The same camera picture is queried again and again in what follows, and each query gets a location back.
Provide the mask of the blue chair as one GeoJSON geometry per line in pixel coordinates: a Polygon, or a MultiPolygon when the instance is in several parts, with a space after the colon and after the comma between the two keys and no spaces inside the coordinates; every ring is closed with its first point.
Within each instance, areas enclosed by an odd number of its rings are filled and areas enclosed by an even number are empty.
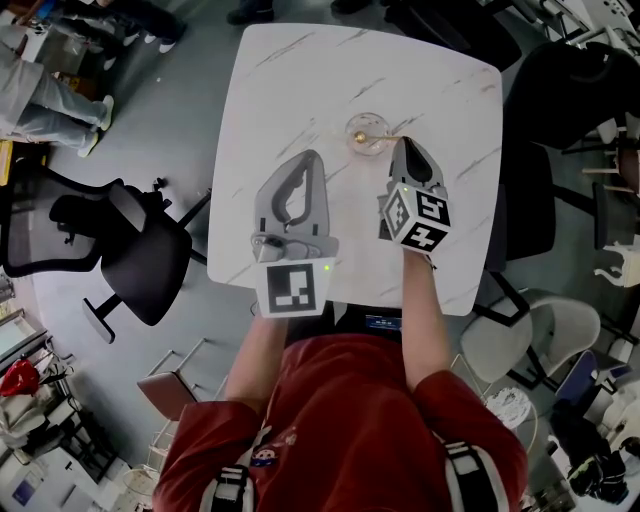
{"type": "Polygon", "coordinates": [[[600,391],[594,377],[597,374],[596,355],[591,350],[584,351],[560,384],[555,393],[556,399],[586,411],[600,391]]]}

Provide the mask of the brown seat metal chair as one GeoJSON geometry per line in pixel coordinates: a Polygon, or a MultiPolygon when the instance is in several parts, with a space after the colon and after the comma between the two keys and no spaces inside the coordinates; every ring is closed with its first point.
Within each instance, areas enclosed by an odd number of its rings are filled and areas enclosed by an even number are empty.
{"type": "Polygon", "coordinates": [[[191,382],[184,376],[184,370],[204,347],[216,345],[217,342],[213,339],[201,338],[185,354],[173,348],[168,349],[136,382],[138,390],[167,424],[177,422],[185,407],[201,401],[199,391],[204,391],[212,400],[221,395],[227,383],[227,375],[215,390],[198,382],[191,382]]]}

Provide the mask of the red bag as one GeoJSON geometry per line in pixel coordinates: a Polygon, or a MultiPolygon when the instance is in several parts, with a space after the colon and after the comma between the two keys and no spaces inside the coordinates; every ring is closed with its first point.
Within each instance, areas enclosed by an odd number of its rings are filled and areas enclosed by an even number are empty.
{"type": "Polygon", "coordinates": [[[40,375],[29,360],[18,360],[0,382],[0,396],[34,395],[39,389],[40,375]]]}

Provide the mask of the white patterned stool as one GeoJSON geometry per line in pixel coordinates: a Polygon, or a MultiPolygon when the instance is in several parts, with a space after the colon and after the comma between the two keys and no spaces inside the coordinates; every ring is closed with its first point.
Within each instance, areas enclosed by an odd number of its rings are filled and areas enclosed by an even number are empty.
{"type": "Polygon", "coordinates": [[[485,399],[486,407],[511,431],[538,424],[538,413],[527,393],[518,387],[504,387],[485,399]]]}

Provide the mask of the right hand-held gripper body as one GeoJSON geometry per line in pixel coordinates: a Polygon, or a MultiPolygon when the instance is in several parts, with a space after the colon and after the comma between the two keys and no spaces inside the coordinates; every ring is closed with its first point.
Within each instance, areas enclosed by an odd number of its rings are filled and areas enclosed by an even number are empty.
{"type": "Polygon", "coordinates": [[[418,253],[432,253],[451,231],[444,186],[420,188],[389,181],[379,196],[378,238],[418,253]]]}

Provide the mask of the person's left forearm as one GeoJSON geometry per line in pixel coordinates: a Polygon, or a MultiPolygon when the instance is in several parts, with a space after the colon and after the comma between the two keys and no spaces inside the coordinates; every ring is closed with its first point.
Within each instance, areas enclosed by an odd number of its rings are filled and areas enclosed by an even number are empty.
{"type": "Polygon", "coordinates": [[[275,389],[282,364],[288,320],[256,315],[234,360],[225,399],[262,416],[275,389]]]}

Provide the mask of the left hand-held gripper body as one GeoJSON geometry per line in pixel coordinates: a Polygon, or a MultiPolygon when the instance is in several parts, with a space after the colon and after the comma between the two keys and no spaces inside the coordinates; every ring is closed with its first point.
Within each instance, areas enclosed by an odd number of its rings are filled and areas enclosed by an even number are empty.
{"type": "Polygon", "coordinates": [[[331,236],[256,234],[251,243],[261,315],[265,318],[321,315],[339,241],[331,236]]]}

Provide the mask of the small glass bowl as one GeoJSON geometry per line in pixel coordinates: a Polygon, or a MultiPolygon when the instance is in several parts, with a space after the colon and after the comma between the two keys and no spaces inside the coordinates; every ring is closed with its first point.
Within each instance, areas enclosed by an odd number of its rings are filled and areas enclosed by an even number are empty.
{"type": "Polygon", "coordinates": [[[388,123],[381,116],[374,113],[361,113],[352,117],[346,124],[345,135],[347,146],[356,154],[374,157],[382,154],[391,141],[358,144],[353,140],[353,134],[364,131],[373,136],[391,136],[388,123]]]}

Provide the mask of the black waist device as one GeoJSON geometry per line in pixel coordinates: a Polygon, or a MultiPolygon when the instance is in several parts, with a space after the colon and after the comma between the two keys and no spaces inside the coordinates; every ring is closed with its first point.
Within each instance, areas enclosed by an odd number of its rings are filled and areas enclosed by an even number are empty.
{"type": "Polygon", "coordinates": [[[380,315],[365,316],[365,330],[368,334],[375,335],[394,343],[402,343],[402,319],[380,315]]]}

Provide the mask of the black office chair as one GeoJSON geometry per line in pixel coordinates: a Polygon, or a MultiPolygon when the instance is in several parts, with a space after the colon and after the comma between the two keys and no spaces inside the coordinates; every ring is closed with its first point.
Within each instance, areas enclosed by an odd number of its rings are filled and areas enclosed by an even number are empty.
{"type": "Polygon", "coordinates": [[[477,0],[381,0],[384,19],[405,36],[504,71],[522,52],[507,29],[477,0]]]}
{"type": "Polygon", "coordinates": [[[553,182],[548,149],[565,150],[618,115],[640,117],[640,63],[602,43],[536,48],[523,61],[504,104],[498,201],[486,266],[550,251],[556,200],[592,216],[594,246],[607,243],[603,185],[585,196],[553,182]]]}
{"type": "Polygon", "coordinates": [[[20,160],[0,186],[0,267],[12,277],[99,268],[112,295],[85,315],[108,344],[116,334],[107,316],[125,305],[142,323],[157,325],[175,301],[191,261],[207,259],[192,247],[188,224],[206,207],[202,197],[182,218],[158,179],[150,192],[121,179],[89,186],[46,166],[20,160]]]}

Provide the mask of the grey padded chair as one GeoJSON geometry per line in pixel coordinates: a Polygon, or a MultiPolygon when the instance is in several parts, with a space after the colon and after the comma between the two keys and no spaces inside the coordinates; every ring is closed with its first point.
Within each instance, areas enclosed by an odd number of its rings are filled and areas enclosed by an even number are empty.
{"type": "Polygon", "coordinates": [[[585,302],[544,290],[522,297],[529,310],[511,326],[476,317],[461,336],[462,356],[483,383],[507,376],[529,390],[540,384],[555,390],[554,373],[598,339],[600,315],[585,302]]]}

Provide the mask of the person's right forearm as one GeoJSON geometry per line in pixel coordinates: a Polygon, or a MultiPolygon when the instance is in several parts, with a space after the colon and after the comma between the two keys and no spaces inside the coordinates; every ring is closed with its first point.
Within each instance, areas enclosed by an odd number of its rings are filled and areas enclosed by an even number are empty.
{"type": "Polygon", "coordinates": [[[434,269],[424,255],[409,250],[403,251],[401,344],[411,391],[428,376],[450,368],[450,343],[434,269]]]}

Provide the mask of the wooden leg brown chair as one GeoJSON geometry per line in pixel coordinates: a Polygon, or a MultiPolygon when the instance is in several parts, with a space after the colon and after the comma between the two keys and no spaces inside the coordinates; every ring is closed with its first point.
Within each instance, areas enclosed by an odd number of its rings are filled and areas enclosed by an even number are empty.
{"type": "Polygon", "coordinates": [[[619,147],[616,150],[614,162],[614,168],[584,168],[582,173],[586,175],[618,175],[626,185],[604,185],[604,189],[630,193],[640,198],[640,151],[634,147],[619,147]]]}

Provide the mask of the person's red shirt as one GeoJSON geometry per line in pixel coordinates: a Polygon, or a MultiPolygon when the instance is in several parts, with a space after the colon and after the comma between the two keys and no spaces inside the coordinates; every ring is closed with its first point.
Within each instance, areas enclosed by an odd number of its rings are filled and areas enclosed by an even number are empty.
{"type": "Polygon", "coordinates": [[[256,512],[452,512],[446,444],[485,450],[516,512],[528,478],[518,438],[459,377],[406,385],[398,343],[370,335],[286,349],[269,411],[232,401],[184,409],[154,512],[198,512],[206,487],[243,455],[256,512]]]}

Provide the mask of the white ornate furniture piece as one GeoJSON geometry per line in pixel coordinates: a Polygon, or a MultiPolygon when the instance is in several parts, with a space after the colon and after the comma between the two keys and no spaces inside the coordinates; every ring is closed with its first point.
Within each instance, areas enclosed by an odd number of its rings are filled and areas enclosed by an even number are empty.
{"type": "Polygon", "coordinates": [[[631,245],[615,242],[604,246],[603,250],[615,254],[618,260],[608,270],[596,268],[595,276],[603,277],[611,285],[620,288],[640,285],[640,242],[631,245]]]}

